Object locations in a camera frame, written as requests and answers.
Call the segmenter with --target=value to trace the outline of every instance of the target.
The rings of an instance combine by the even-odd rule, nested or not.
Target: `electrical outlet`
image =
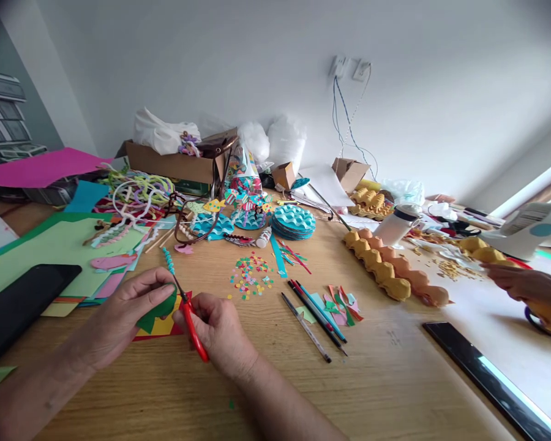
[[[369,75],[369,69],[372,63],[365,59],[360,59],[357,63],[357,68],[355,68],[355,73],[353,74],[353,79],[356,81],[365,81]]]
[[[332,61],[331,76],[337,77],[339,80],[343,78],[345,68],[347,67],[348,58],[345,55],[337,55]]]

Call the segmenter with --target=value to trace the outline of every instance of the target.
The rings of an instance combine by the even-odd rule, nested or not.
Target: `white plastic bag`
[[[265,164],[269,156],[269,138],[261,124],[256,121],[245,122],[239,126],[237,134],[240,144],[253,155],[255,165],[260,167]]]
[[[279,116],[268,129],[268,161],[278,165],[292,162],[294,175],[298,174],[306,145],[306,126],[289,116]]]
[[[146,107],[135,113],[133,141],[152,147],[160,155],[177,153],[184,132],[200,142],[200,132],[193,122],[170,124],[153,115]]]
[[[422,182],[408,179],[382,179],[381,188],[388,190],[394,196],[396,205],[414,203],[422,206],[424,203],[424,186]]]

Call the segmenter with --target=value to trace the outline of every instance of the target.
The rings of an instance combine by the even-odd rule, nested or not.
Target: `black phone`
[[[0,356],[80,273],[79,265],[36,265],[0,292]]]
[[[529,441],[551,441],[551,419],[449,322],[422,327]]]

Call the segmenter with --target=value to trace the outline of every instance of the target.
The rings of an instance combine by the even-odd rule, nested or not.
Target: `finger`
[[[160,266],[151,268],[126,282],[124,289],[128,295],[126,300],[139,297],[158,286],[170,283],[173,283],[173,276],[166,268]]]
[[[131,316],[135,319],[135,322],[142,316],[147,314],[151,309],[155,308],[161,302],[166,300],[170,295],[177,291],[174,284],[167,284],[161,288],[157,288],[149,291],[140,297],[137,297],[129,301],[131,305]]]

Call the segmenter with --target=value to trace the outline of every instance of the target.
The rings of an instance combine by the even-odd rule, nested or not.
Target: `white wall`
[[[0,19],[63,145],[98,154],[35,0],[1,1]]]
[[[551,0],[37,2],[103,156],[146,105],[174,122],[288,112],[305,162],[332,162],[337,53],[373,62],[354,134],[378,177],[428,194],[472,199],[551,121]],[[351,112],[362,83],[341,87]]]
[[[551,130],[530,150],[478,190],[470,206],[506,216],[551,183]]]

